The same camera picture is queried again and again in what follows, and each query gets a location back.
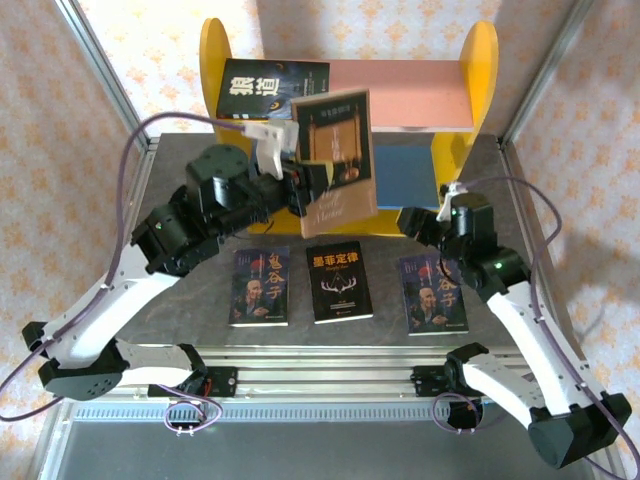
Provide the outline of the tan scroll cover book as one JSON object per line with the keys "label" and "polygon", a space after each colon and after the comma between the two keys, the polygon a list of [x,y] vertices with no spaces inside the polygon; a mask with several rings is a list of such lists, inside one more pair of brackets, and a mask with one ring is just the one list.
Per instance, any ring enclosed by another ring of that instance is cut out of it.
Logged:
{"label": "tan scroll cover book", "polygon": [[369,91],[342,90],[292,103],[298,123],[296,160],[327,176],[327,186],[300,220],[312,238],[378,213]]}

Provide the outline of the dark blue portrait book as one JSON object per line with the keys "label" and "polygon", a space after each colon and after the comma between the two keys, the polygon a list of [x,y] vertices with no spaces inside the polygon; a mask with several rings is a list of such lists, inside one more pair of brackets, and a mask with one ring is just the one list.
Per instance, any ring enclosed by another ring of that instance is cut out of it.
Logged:
{"label": "dark blue portrait book", "polygon": [[236,328],[288,326],[289,273],[288,247],[236,250],[229,325]]}
{"label": "dark blue portrait book", "polygon": [[452,335],[469,332],[462,278],[453,260],[439,253],[399,259],[408,335]]}

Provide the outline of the black antler book orange title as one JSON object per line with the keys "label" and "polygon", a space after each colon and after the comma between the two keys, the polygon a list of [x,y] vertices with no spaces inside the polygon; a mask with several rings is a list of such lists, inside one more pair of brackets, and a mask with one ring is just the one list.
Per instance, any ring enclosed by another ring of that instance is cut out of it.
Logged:
{"label": "black antler book orange title", "polygon": [[306,258],[316,325],[373,317],[359,241],[311,246]]}

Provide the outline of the black wolf eyes book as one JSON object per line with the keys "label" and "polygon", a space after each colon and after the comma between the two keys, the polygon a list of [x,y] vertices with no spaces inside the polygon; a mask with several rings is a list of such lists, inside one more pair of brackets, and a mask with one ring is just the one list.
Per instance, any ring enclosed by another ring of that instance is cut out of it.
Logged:
{"label": "black wolf eyes book", "polygon": [[328,62],[229,58],[216,116],[230,120],[291,119],[292,101],[326,93],[329,76]]}

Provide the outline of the yellow pink blue bookshelf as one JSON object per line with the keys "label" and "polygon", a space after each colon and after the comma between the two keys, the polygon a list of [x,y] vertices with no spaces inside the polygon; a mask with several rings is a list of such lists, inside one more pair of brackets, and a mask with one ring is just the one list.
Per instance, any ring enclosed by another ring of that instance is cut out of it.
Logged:
{"label": "yellow pink blue bookshelf", "polygon": [[405,145],[378,148],[379,214],[336,228],[334,234],[397,237],[400,208],[439,208],[441,186],[458,179],[486,118],[498,64],[496,30],[486,21],[471,28],[455,61],[331,61],[331,91],[369,89],[376,134],[433,136],[429,153]]}

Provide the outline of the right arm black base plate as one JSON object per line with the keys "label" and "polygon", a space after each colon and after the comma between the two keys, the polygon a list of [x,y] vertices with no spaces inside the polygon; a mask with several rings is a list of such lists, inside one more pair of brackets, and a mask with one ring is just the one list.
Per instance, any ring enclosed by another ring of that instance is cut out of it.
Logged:
{"label": "right arm black base plate", "polygon": [[435,398],[444,393],[463,393],[463,390],[449,378],[444,366],[415,366],[410,380],[418,397]]}

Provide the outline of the aluminium corner post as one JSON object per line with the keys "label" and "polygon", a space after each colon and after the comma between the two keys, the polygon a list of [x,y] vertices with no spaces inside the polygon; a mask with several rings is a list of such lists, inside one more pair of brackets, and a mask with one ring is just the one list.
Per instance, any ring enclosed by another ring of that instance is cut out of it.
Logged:
{"label": "aluminium corner post", "polygon": [[89,62],[89,66],[103,87],[112,107],[119,115],[126,129],[129,132],[133,132],[139,126],[141,119],[125,92],[79,0],[54,0],[54,2],[79,43]]}
{"label": "aluminium corner post", "polygon": [[535,75],[519,100],[513,116],[507,123],[504,132],[498,137],[498,145],[501,151],[504,151],[509,144],[512,144],[521,132],[536,102],[542,95],[547,83],[551,80],[552,74],[558,67],[594,3],[595,0],[573,0],[571,8],[539,63]]}

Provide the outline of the aluminium rail frame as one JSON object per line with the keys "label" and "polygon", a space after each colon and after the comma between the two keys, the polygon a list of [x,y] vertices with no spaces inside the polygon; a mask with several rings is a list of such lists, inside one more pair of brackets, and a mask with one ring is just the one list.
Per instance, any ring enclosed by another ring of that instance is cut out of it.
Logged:
{"label": "aluminium rail frame", "polygon": [[180,383],[188,370],[204,366],[238,369],[234,397],[251,401],[394,400],[412,397],[415,366],[444,366],[447,349],[438,347],[295,347],[136,345],[110,342],[91,364],[65,367],[56,359],[38,370],[45,389],[86,401],[114,389]]}

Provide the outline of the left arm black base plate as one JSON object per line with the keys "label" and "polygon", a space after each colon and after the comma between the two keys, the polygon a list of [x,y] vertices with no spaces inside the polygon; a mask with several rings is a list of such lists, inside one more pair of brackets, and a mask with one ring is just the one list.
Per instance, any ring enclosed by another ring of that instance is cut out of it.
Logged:
{"label": "left arm black base plate", "polygon": [[204,366],[188,370],[179,379],[180,383],[169,380],[162,384],[198,397],[234,397],[238,385],[238,369],[229,366]]}

